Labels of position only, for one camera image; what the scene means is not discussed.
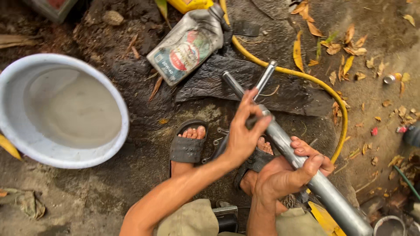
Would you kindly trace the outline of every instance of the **person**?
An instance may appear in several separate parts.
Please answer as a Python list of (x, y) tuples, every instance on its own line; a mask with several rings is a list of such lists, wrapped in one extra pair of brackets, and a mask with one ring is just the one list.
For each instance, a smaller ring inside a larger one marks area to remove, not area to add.
[[(120, 236), (238, 235), (229, 232), (218, 234), (218, 221), (208, 199), (190, 201), (194, 195), (223, 175), (249, 163), (246, 160), (250, 160), (256, 146), (257, 150), (262, 150), (265, 154), (273, 154), (270, 144), (261, 137), (271, 117), (263, 116), (259, 107), (253, 103), (252, 98), (257, 92), (256, 88), (245, 92), (232, 120), (225, 152), (208, 164), (194, 167), (202, 150), (200, 147), (207, 136), (206, 124), (193, 120), (181, 125), (171, 145), (171, 177), (128, 210)], [(259, 120), (249, 130), (245, 122), (252, 114), (259, 117)], [(278, 200), (300, 191), (318, 169), (326, 176), (334, 170), (329, 158), (299, 138), (291, 139), (294, 153), (308, 156), (302, 168), (293, 170), (284, 157), (272, 156), (261, 166), (259, 173), (248, 168), (239, 176), (238, 188), (252, 197), (247, 222), (249, 236), (326, 235), (309, 212), (302, 208), (288, 210)]]

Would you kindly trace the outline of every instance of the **bottle label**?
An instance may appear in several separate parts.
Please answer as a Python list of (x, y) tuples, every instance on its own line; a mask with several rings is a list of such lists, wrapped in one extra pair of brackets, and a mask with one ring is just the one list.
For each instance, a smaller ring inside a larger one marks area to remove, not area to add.
[(197, 30), (187, 31), (174, 45), (160, 48), (154, 55), (156, 64), (171, 82), (189, 74), (211, 52), (211, 41)]

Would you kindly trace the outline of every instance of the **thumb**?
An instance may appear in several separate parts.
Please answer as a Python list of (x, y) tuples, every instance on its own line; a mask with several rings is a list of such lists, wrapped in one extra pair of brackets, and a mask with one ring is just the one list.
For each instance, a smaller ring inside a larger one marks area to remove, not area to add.
[(270, 115), (266, 115), (259, 119), (254, 127), (251, 130), (251, 135), (254, 139), (258, 139), (264, 131), (267, 129), (268, 125), (270, 124), (270, 121), (272, 120)]
[(307, 184), (316, 175), (323, 161), (324, 156), (321, 154), (309, 157), (301, 168), (293, 172), (297, 184), (301, 186)]

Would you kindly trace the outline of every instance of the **hand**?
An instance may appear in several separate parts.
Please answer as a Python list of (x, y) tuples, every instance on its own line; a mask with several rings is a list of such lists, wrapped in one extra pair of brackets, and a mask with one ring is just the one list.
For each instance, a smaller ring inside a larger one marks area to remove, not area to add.
[[(334, 171), (334, 165), (330, 159), (317, 150), (311, 148), (306, 142), (298, 137), (291, 137), (290, 146), (298, 156), (308, 156), (303, 167), (296, 171), (287, 160), (280, 156), (270, 161), (258, 174), (255, 184), (255, 193), (260, 201), (272, 203), (288, 194), (299, 192), (305, 184), (317, 173), (318, 169), (328, 176)], [(281, 203), (277, 201), (276, 208), (281, 209)]]
[[(271, 121), (271, 117), (263, 116), (258, 105), (253, 102), (252, 98), (257, 95), (257, 93), (258, 89), (256, 88), (245, 92), (231, 123), (229, 140), (225, 153), (234, 161), (236, 166), (242, 164), (252, 154), (257, 146), (259, 137), (267, 129)], [(245, 121), (251, 114), (255, 114), (261, 119), (255, 123), (252, 130), (249, 130), (245, 126)]]

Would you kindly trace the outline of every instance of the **khaki shorts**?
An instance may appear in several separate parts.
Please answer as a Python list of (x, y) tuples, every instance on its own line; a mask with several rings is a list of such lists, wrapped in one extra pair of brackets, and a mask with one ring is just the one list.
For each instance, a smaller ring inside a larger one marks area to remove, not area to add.
[[(302, 208), (293, 208), (276, 217), (279, 236), (327, 236), (312, 215)], [(187, 203), (165, 218), (155, 231), (156, 236), (242, 236), (219, 232), (219, 224), (210, 200)]]

